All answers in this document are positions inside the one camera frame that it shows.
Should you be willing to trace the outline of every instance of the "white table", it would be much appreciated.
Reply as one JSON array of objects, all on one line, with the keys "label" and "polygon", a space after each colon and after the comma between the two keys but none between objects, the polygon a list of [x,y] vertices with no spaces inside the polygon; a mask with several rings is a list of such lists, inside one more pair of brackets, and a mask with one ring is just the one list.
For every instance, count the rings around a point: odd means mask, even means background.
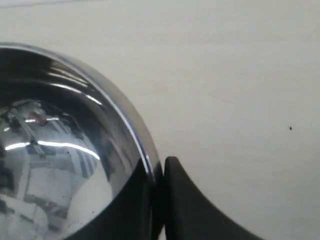
[{"label": "white table", "polygon": [[0,9],[0,40],[78,58],[133,102],[228,216],[320,238],[320,1],[101,0]]}]

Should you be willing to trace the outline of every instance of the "reflective surface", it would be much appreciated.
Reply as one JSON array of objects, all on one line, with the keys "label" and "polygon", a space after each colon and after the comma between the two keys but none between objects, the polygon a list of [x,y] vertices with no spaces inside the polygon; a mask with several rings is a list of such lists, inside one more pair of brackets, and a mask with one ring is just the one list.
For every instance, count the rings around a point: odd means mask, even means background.
[{"label": "reflective surface", "polygon": [[0,45],[1,240],[66,238],[110,204],[139,160],[157,184],[157,153],[139,115],[74,62]]}]

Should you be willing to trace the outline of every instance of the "metal bowl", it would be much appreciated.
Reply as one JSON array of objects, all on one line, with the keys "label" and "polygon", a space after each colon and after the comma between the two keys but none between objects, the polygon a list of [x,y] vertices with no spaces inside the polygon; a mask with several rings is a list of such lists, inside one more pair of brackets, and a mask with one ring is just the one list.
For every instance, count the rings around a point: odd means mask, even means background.
[{"label": "metal bowl", "polygon": [[88,65],[0,44],[0,96],[0,239],[72,236],[108,208],[139,163],[139,184],[158,187],[162,171],[141,117]]}]

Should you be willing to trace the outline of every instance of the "curved metal edge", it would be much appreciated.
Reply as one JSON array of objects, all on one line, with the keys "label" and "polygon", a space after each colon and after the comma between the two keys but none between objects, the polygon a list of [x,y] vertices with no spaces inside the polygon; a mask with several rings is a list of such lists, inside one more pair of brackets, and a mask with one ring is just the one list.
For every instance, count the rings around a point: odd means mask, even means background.
[{"label": "curved metal edge", "polygon": [[0,42],[0,50],[5,49],[24,51],[56,61],[92,84],[114,107],[129,130],[151,184],[158,183],[162,176],[162,169],[159,167],[161,164],[151,134],[135,107],[109,79],[91,66],[61,53],[23,43]]}]

